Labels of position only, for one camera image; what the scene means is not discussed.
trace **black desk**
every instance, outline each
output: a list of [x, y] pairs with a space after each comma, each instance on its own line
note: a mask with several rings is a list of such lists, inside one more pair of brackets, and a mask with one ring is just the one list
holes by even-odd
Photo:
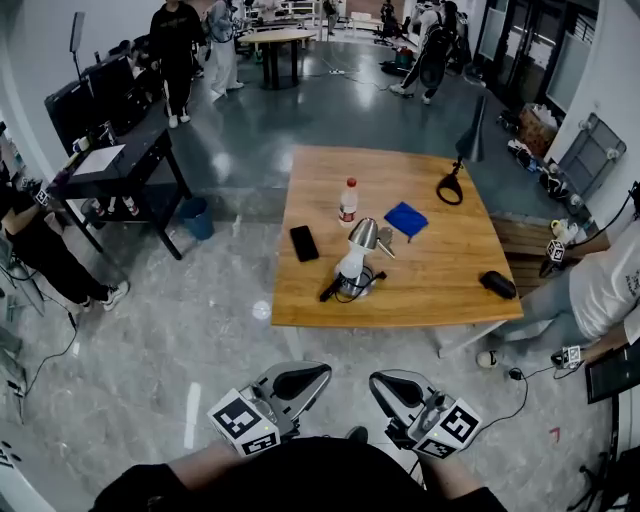
[[[143, 126], [120, 137], [118, 143], [125, 144], [125, 147], [104, 171], [73, 175], [64, 185], [52, 184], [47, 192], [62, 203], [67, 213], [98, 252], [103, 252], [102, 246], [71, 209], [68, 200], [130, 196], [140, 211], [135, 218], [129, 216], [129, 219], [126, 219], [122, 215], [110, 217], [107, 214], [98, 217], [91, 210], [86, 212], [88, 220], [149, 222], [173, 257], [177, 260], [182, 259], [182, 255], [166, 234], [165, 228], [182, 198], [190, 199], [192, 196], [171, 151], [169, 132], [166, 128], [153, 129]], [[145, 186], [165, 158], [175, 178], [175, 184]]]

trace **white wall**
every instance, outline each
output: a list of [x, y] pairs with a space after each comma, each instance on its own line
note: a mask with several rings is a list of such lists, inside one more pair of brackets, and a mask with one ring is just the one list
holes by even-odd
[[79, 52], [82, 69], [95, 63], [95, 51], [105, 55], [123, 39], [148, 33], [153, 13], [163, 3], [164, 0], [22, 0], [2, 7], [5, 20], [0, 30], [0, 108], [29, 168], [39, 169], [51, 179], [67, 159], [44, 99], [77, 78], [69, 53], [73, 13], [87, 14]]
[[640, 181], [640, 18], [625, 0], [601, 0], [596, 35], [576, 95], [547, 159], [560, 161], [578, 123], [595, 112], [627, 144], [602, 187], [587, 201], [599, 226], [607, 224], [634, 180]]

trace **round table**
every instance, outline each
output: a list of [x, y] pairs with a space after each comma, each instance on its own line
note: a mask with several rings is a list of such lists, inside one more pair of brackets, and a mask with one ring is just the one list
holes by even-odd
[[[282, 29], [248, 34], [238, 39], [241, 43], [259, 44], [262, 49], [262, 70], [265, 89], [282, 89], [298, 85], [298, 41], [315, 36], [310, 30]], [[278, 48], [291, 43], [291, 77], [278, 74]]]

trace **table leg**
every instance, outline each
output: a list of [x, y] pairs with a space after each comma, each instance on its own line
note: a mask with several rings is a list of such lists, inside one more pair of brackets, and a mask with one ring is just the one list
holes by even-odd
[[104, 249], [102, 248], [102, 246], [98, 243], [98, 241], [95, 238], [93, 238], [93, 235], [89, 233], [87, 226], [85, 226], [84, 223], [78, 218], [78, 216], [73, 211], [71, 206], [69, 206], [69, 203], [67, 201], [60, 201], [60, 202], [62, 203], [62, 206], [64, 206], [64, 209], [67, 211], [67, 214], [69, 215], [69, 217], [71, 217], [71, 220], [74, 222], [76, 226], [78, 226], [78, 228], [80, 228], [80, 231], [82, 231], [82, 234], [85, 236], [87, 240], [89, 240], [89, 242], [91, 242], [91, 245], [95, 247], [96, 251], [104, 252]]
[[298, 336], [297, 327], [283, 327], [284, 339], [287, 341], [287, 346], [291, 352], [291, 356], [295, 361], [303, 361], [304, 354], [302, 353], [302, 345], [300, 344], [300, 337]]
[[269, 43], [263, 43], [260, 45], [262, 48], [262, 73], [264, 74], [264, 85], [268, 86], [271, 82], [269, 76]]
[[291, 41], [291, 80], [298, 85], [298, 41]]
[[275, 90], [280, 89], [280, 77], [278, 75], [278, 44], [269, 43], [269, 46], [271, 46], [271, 48], [269, 48], [269, 53], [271, 53], [271, 84]]
[[160, 240], [162, 240], [162, 243], [164, 243], [165, 247], [169, 249], [169, 252], [171, 253], [171, 255], [175, 259], [180, 261], [182, 259], [182, 254], [180, 254], [180, 251], [178, 251], [178, 249], [176, 249], [176, 246], [173, 245], [171, 238], [169, 238], [169, 235], [167, 235], [163, 227], [158, 222], [158, 219], [156, 218], [153, 211], [147, 204], [147, 201], [143, 197], [142, 193], [136, 192], [135, 194], [131, 194], [131, 197], [133, 198], [133, 201], [136, 203], [136, 206], [140, 210], [140, 213], [142, 214], [142, 216], [149, 221], [149, 223], [153, 226], [153, 229], [155, 230], [157, 235], [160, 237]]
[[165, 158], [169, 163], [169, 167], [171, 167], [171, 172], [173, 173], [173, 177], [176, 179], [176, 182], [178, 183], [178, 188], [180, 189], [180, 192], [182, 192], [182, 195], [185, 197], [185, 199], [191, 199], [193, 196], [191, 195], [191, 191], [189, 190], [189, 187], [187, 187], [187, 183], [184, 181], [184, 176], [182, 176], [182, 172], [180, 172], [180, 166], [176, 161], [176, 157], [174, 156], [173, 151], [171, 150], [167, 151]]

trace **cardboard box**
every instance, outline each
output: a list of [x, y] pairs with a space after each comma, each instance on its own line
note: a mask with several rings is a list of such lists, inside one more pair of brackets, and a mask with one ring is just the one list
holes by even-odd
[[544, 158], [557, 133], [558, 130], [540, 121], [530, 106], [520, 112], [518, 140], [526, 144], [535, 156]]

